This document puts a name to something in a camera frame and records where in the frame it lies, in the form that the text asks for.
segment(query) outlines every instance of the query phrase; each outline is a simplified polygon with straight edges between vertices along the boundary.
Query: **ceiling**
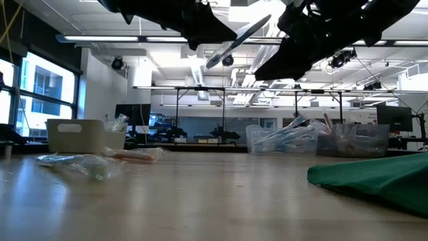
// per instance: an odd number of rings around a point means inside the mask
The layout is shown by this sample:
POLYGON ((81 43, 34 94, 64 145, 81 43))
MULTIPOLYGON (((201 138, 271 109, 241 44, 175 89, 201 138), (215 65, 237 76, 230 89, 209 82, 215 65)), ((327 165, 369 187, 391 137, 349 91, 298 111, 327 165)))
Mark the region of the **ceiling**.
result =
MULTIPOLYGON (((213 6, 213 10, 219 13, 216 16, 231 29, 237 30, 246 24, 228 21, 230 0, 220 0, 216 3, 213 6)), ((120 14, 110 13, 101 4, 91 0, 31 0, 25 2, 25 8, 64 34, 179 35, 174 31, 164 31, 159 25, 139 18, 126 25, 120 14)), ((421 0, 417 11, 428 13, 428 0, 421 0)), ((427 14, 411 13, 384 31, 383 39, 428 39, 428 27, 424 27, 427 22, 427 14)), ((268 27, 265 27, 255 35, 264 36, 267 31, 268 27)), ((145 49, 158 66, 158 73, 153 76, 157 83, 163 80, 184 80, 186 75, 191 74, 190 67, 178 64, 183 46, 183 44, 98 44, 96 48, 107 59, 112 58, 109 51, 113 49, 145 49)), ((219 45, 209 44, 200 48, 212 52, 218 47, 219 45)), ((370 72, 382 73, 383 82, 388 88, 396 86, 396 73, 405 70, 403 67, 413 66, 418 60, 428 60, 428 48, 357 48, 356 52, 370 72)), ((240 46, 233 53, 235 65, 251 65, 258 53, 259 46, 240 46)), ((129 63, 138 62, 137 56, 125 56, 124 59, 129 63)), ((203 70, 203 74, 230 78, 232 69, 218 65, 210 70, 203 70)), ((358 61, 347 64, 345 68, 333 74, 326 70, 325 63, 320 63, 318 70, 306 74, 305 84, 319 83, 317 85, 319 88, 328 86, 327 82, 334 82, 335 85, 342 84, 340 88, 344 88, 369 77, 371 73, 358 61)))

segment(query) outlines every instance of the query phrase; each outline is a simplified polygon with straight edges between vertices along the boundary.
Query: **security camera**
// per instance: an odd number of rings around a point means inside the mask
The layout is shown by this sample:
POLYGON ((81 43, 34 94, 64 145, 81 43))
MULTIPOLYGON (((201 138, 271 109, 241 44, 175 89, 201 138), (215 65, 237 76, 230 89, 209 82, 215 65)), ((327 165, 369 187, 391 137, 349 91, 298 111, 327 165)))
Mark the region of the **security camera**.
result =
POLYGON ((113 70, 123 70, 123 69, 125 69, 125 67, 126 67, 126 64, 123 62, 122 56, 114 57, 114 60, 112 62, 113 70))

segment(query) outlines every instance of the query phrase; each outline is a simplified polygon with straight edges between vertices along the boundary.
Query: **window frame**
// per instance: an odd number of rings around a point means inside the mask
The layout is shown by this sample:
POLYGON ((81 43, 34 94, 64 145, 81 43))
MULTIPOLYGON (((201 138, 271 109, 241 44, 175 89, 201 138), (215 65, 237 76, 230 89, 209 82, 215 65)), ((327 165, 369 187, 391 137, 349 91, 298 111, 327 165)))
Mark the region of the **window frame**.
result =
MULTIPOLYGON (((21 89, 21 75, 23 73, 23 62, 24 62, 24 57, 19 57, 19 65, 14 64, 13 65, 13 83, 12 86, 2 86, 3 90, 5 92, 8 92, 10 97, 11 97, 11 102, 10 102, 10 107, 9 107, 9 125, 13 125, 13 129, 17 130, 17 118, 18 118, 18 109, 20 108, 19 105, 19 99, 21 98, 21 96, 27 96, 27 97, 31 97, 37 100, 42 100, 42 101, 46 101, 46 102, 50 102, 50 103, 54 103, 54 104, 60 104, 60 105, 64 105, 64 106, 68 106, 71 108, 72 110, 72 119, 77 118, 77 112, 78 112, 78 93, 79 93, 79 81, 80 81, 80 75, 75 73, 73 70, 70 70, 68 68, 65 68, 63 65, 58 64, 53 62, 52 60, 48 60, 44 57, 42 57, 41 55, 37 54, 36 52, 28 52, 31 54, 34 54, 40 58, 43 58, 44 60, 51 62, 52 64, 55 64, 65 70, 70 71, 71 73, 73 73, 74 75, 74 93, 73 93, 73 101, 72 102, 66 102, 60 99, 56 99, 56 98, 52 98, 49 96, 44 96, 42 94, 36 94, 27 90, 22 90, 21 89)), ((5 59, 5 58, 1 58, 2 60, 6 61, 6 62, 10 62, 10 60, 5 59)), ((30 140, 36 140, 36 141, 46 141, 47 137, 24 137, 25 139, 27 139, 28 141, 30 140)))

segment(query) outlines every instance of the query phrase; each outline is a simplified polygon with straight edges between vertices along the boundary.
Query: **workbench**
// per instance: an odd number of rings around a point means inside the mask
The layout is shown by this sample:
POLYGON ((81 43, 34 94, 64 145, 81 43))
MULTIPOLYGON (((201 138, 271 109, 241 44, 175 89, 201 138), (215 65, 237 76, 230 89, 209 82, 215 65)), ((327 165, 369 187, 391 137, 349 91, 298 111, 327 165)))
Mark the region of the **workbench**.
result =
POLYGON ((0 161, 0 239, 426 240, 428 220, 306 181, 313 155, 171 153, 107 181, 0 161))

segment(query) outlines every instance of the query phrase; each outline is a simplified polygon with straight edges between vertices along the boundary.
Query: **computer monitor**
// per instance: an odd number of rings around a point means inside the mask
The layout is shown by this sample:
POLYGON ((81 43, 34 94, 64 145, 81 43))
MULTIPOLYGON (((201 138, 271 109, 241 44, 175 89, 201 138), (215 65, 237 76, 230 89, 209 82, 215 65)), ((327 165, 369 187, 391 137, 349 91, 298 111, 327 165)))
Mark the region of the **computer monitor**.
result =
POLYGON ((376 106, 377 123, 389 125, 390 131, 413 131, 412 110, 407 107, 376 106))
POLYGON ((148 126, 150 116, 150 104, 117 104, 115 118, 120 114, 129 117, 130 126, 148 126))

